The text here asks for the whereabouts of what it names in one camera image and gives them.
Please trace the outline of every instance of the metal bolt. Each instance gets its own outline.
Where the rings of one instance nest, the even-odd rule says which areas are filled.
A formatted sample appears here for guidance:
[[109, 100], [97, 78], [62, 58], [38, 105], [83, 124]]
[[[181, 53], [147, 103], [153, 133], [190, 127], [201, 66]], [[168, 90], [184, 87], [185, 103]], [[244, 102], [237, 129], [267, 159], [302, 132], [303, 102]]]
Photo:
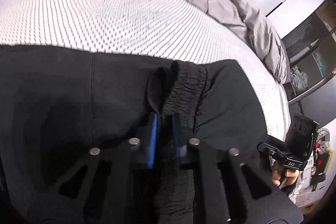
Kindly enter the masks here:
[[232, 156], [238, 156], [239, 155], [239, 150], [237, 148], [230, 148], [229, 153]]
[[97, 148], [97, 147], [91, 148], [91, 149], [90, 149], [90, 154], [91, 154], [92, 156], [99, 155], [99, 154], [100, 154], [100, 149]]
[[140, 139], [139, 138], [130, 138], [128, 140], [128, 142], [131, 144], [131, 145], [137, 145], [140, 143]]
[[191, 145], [199, 145], [200, 144], [200, 140], [198, 138], [191, 138], [191, 139], [189, 139], [189, 143]]

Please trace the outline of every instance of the hand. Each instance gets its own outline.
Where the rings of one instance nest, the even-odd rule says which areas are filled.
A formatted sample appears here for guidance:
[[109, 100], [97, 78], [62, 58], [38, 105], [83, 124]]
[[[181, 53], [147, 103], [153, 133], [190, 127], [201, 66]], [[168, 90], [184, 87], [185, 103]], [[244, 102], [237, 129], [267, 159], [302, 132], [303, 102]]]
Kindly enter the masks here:
[[[279, 174], [278, 169], [279, 169], [279, 163], [278, 161], [275, 161], [272, 166], [272, 177], [273, 177], [272, 182], [276, 186], [280, 185], [279, 179], [281, 178], [281, 174]], [[285, 171], [285, 176], [288, 177], [288, 180], [286, 181], [284, 187], [292, 185], [296, 181], [297, 177], [299, 176], [299, 170], [287, 169]]]

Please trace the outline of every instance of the white mattress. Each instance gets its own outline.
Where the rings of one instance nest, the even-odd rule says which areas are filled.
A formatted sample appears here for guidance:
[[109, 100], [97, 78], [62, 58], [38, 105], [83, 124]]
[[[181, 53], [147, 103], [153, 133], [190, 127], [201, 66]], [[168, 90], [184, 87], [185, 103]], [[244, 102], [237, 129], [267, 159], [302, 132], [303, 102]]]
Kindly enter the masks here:
[[0, 0], [0, 45], [52, 45], [196, 64], [234, 59], [262, 106], [268, 134], [284, 140], [286, 93], [253, 51], [185, 0]]

